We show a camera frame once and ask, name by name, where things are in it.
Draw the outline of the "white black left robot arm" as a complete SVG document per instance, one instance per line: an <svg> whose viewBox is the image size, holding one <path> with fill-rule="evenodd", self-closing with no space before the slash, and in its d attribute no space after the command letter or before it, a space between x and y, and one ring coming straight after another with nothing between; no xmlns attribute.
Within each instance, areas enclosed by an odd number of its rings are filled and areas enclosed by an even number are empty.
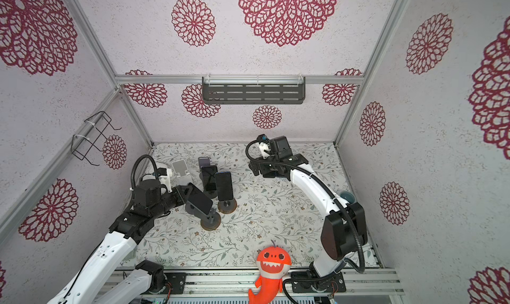
<svg viewBox="0 0 510 304"><path fill-rule="evenodd" d="M170 189L158 179L134 184L133 206L114 221L79 272L49 303L92 303L119 263L152 230L155 220L184 205L192 192L192 183Z"/></svg>

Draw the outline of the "phone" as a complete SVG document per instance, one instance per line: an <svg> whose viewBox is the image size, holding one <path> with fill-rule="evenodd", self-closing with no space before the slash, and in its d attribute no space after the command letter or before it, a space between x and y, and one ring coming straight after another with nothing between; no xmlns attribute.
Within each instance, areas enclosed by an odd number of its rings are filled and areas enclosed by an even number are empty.
<svg viewBox="0 0 510 304"><path fill-rule="evenodd" d="M200 219L206 219L210 216L213 207L212 200L194 184L189 183L187 186L189 188L189 193L185 206L186 212Z"/></svg>
<svg viewBox="0 0 510 304"><path fill-rule="evenodd" d="M218 168L216 165L201 167L201 179L203 182L204 191L208 192L216 191L215 175L217 172Z"/></svg>
<svg viewBox="0 0 510 304"><path fill-rule="evenodd" d="M229 171L217 172L215 174L217 197L220 202L234 199L232 175Z"/></svg>

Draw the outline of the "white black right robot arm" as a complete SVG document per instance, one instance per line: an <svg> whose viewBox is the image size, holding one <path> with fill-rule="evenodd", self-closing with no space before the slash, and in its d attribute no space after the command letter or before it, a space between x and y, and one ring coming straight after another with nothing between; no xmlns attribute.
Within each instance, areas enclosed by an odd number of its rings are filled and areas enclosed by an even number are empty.
<svg viewBox="0 0 510 304"><path fill-rule="evenodd" d="M286 137L259 135L245 147L249 168L255 176L284 178L299 188L322 216L321 254L312 262L312 272L325 277L350 266L366 270L364 245L368 242L365 211L337 194L313 170L301 154L294 154Z"/></svg>

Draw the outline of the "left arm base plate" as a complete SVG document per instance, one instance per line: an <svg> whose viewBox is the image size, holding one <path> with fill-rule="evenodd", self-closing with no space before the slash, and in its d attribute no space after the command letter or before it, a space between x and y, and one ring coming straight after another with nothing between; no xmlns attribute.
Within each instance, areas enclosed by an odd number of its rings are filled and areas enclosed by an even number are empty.
<svg viewBox="0 0 510 304"><path fill-rule="evenodd" d="M181 295L184 292L186 273L157 273L149 292L152 294Z"/></svg>

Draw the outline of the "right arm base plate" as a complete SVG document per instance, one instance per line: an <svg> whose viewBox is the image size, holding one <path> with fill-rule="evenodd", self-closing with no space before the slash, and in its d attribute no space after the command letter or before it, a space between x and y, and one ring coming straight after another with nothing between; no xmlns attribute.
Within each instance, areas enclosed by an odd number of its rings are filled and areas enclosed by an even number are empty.
<svg viewBox="0 0 510 304"><path fill-rule="evenodd" d="M312 273L292 272L290 275L294 293L345 293L347 288L341 272L329 277L313 277Z"/></svg>

